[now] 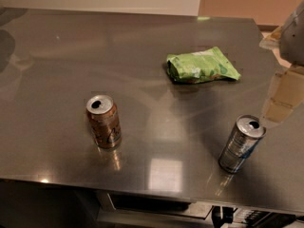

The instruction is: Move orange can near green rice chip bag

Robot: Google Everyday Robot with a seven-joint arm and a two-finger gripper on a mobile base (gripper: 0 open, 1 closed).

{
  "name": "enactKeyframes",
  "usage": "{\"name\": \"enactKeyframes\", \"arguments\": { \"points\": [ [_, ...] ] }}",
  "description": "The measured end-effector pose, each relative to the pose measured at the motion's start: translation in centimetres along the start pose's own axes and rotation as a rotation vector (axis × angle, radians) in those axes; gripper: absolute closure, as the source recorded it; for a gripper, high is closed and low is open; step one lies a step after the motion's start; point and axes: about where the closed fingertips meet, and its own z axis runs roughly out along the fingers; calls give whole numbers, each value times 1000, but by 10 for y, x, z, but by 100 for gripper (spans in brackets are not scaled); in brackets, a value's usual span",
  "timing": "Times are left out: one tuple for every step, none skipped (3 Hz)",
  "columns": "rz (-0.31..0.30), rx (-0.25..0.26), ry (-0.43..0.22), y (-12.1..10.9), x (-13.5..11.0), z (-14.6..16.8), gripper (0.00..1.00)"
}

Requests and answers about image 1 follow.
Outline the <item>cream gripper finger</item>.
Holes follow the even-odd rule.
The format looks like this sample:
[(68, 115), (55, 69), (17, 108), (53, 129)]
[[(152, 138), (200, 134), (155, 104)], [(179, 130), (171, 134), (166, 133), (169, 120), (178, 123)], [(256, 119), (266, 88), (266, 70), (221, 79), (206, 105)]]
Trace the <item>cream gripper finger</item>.
[(281, 124), (304, 102), (304, 67), (292, 65), (278, 70), (272, 78), (262, 107), (265, 124)]
[(270, 34), (266, 35), (259, 43), (261, 48), (273, 50), (279, 49), (282, 34), (282, 26), (277, 27)]

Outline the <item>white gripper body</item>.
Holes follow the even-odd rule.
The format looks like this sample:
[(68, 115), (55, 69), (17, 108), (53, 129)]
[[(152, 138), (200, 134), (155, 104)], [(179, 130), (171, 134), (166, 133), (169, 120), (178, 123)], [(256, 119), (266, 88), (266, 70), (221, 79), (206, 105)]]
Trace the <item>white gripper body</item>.
[(279, 53), (281, 58), (289, 63), (304, 66), (304, 1), (282, 26)]

